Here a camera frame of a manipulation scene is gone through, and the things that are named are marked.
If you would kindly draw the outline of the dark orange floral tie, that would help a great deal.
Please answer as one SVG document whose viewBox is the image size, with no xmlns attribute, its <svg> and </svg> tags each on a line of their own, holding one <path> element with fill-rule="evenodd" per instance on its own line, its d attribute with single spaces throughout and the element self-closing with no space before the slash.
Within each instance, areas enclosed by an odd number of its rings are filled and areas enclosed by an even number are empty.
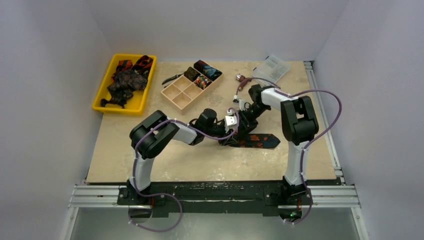
<svg viewBox="0 0 424 240">
<path fill-rule="evenodd" d="M 249 133 L 244 136 L 236 135 L 231 142 L 228 142 L 228 145 L 234 148 L 274 149 L 280 142 L 270 133 Z"/>
</svg>

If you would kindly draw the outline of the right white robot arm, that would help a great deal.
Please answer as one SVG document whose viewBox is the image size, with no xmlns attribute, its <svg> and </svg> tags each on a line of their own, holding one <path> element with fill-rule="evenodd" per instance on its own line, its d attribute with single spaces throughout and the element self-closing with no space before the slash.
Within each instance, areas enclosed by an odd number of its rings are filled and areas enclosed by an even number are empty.
<svg viewBox="0 0 424 240">
<path fill-rule="evenodd" d="M 319 131 L 319 124 L 309 96 L 288 96 L 274 87 L 253 85 L 248 90 L 252 104 L 240 109 L 240 125 L 235 142 L 240 147 L 274 148 L 278 140 L 270 134 L 253 134 L 257 119 L 267 110 L 280 112 L 281 130 L 288 143 L 287 168 L 282 178 L 280 196 L 288 204 L 307 192 L 306 165 L 308 147 Z"/>
</svg>

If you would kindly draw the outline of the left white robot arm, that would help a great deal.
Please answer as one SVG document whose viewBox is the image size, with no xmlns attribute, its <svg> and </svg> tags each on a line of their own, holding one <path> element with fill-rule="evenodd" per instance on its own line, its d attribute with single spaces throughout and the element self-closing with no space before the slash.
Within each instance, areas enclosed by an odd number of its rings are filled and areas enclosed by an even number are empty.
<svg viewBox="0 0 424 240">
<path fill-rule="evenodd" d="M 233 107 L 227 110 L 221 121 L 200 116 L 195 123 L 184 123 L 169 118 L 161 110 L 148 116 L 131 130 L 129 137 L 134 150 L 134 162 L 129 197 L 138 205 L 149 199 L 148 187 L 151 185 L 151 173 L 155 158 L 172 141 L 180 141 L 190 146 L 202 142 L 204 138 L 216 141 L 229 140 L 238 131 L 240 115 Z"/>
</svg>

